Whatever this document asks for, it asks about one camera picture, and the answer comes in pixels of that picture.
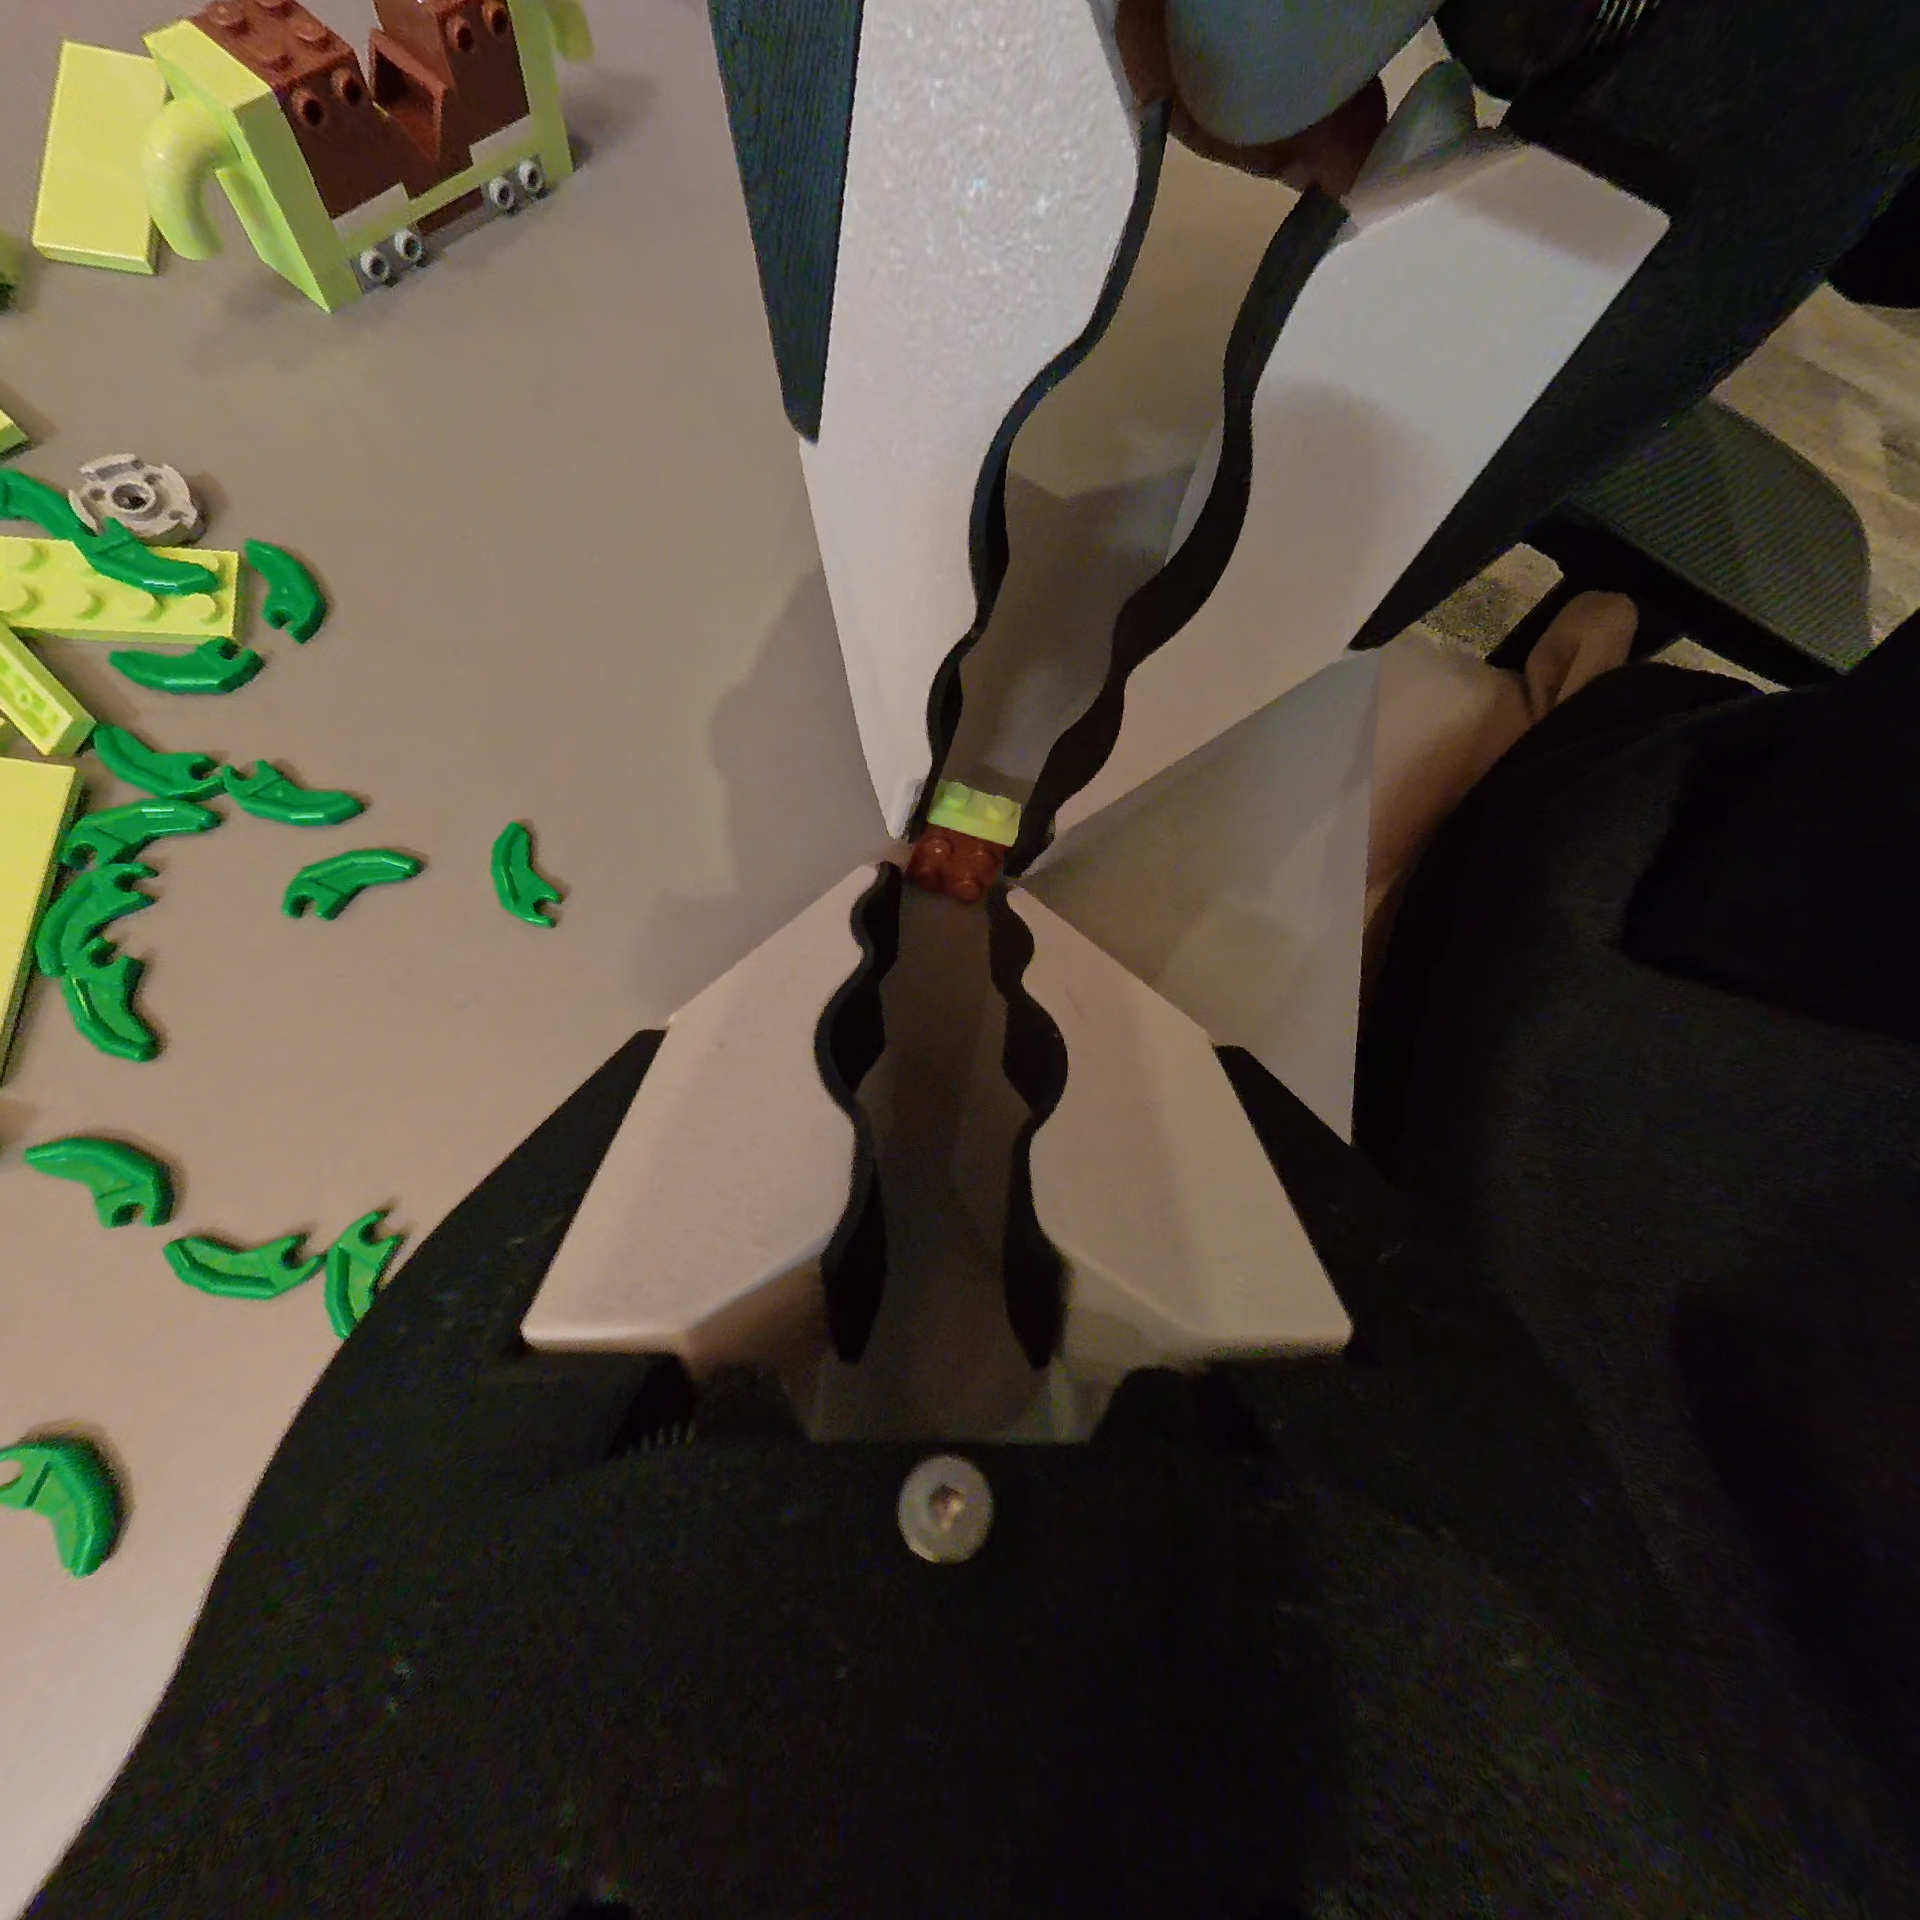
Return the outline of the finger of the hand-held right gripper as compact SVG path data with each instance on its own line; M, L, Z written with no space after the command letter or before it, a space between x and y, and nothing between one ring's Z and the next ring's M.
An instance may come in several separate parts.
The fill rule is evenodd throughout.
M1667 225L1625 192L1295 206L1233 323L1181 537L1121 605L1007 873L1336 660Z
M893 837L984 623L992 483L1083 350L1143 121L1101 3L863 5L823 423L799 451L860 745Z

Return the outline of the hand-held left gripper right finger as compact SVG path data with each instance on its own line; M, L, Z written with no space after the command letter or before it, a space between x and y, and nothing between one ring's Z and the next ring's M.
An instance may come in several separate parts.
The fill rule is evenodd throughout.
M990 926L1024 1103L1004 1286L1025 1359L1131 1374L1343 1349L1351 1317L1204 1028L1024 888Z

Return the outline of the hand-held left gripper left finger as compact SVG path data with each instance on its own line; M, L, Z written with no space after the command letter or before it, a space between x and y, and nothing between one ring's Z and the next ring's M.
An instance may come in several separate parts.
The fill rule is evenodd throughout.
M863 960L854 911L893 880L853 869L669 1016L520 1319L532 1351L824 1357L823 1255L856 1128L815 1040Z

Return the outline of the person's right hand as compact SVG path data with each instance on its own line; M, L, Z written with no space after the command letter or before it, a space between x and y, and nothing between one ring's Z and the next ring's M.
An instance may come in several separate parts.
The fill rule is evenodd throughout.
M1116 41L1135 100L1166 104L1167 135L1201 160L1247 176L1280 180L1293 189L1316 188L1341 201L1384 127L1384 84L1371 78L1304 131L1257 145L1233 145L1200 127L1175 86L1163 3L1118 3Z

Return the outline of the grey mesh office chair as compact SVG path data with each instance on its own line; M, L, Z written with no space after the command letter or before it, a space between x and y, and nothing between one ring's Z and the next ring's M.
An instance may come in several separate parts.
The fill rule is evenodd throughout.
M1820 469L1702 399L1524 537L1558 585L1494 646L1521 667L1579 591L1639 608L1632 657L1692 640L1773 686L1821 684L1871 649L1864 528Z

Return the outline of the lime and brown brick model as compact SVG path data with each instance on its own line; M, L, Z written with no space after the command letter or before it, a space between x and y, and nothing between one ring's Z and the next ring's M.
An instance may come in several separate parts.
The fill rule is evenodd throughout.
M159 237L216 256L220 188L253 254L336 312L571 174L557 65L592 57L592 30L575 3L376 3L357 55L305 5L216 3L147 46L166 86L139 152Z

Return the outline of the person's leg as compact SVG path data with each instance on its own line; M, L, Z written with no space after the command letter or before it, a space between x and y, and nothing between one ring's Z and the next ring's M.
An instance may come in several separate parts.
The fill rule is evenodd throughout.
M1622 591L1584 589L1547 620L1519 667L1417 622L1375 652L1374 780L1360 917L1363 1063L1377 974L1411 870L1452 809L1547 712L1629 657L1641 625Z

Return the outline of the scattered lime bricks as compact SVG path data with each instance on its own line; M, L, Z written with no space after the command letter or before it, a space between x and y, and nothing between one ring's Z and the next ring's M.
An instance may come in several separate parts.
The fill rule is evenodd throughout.
M139 142L164 104L152 59L68 41L40 148L35 246L68 263L151 271L155 225L139 176ZM5 1038L14 1048L28 993L32 934L57 863L57 837L77 815L75 756L96 719L40 664L20 633L233 636L237 557L211 564L141 539L104 508L84 519L39 478L5 467L5 732L25 735L32 759L5 753Z

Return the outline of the grey round brick piece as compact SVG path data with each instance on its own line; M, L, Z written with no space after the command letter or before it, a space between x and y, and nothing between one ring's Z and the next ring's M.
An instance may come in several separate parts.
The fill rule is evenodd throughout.
M65 499L96 532L113 520L143 543L200 539L200 502L182 472L135 452L110 452L84 461Z

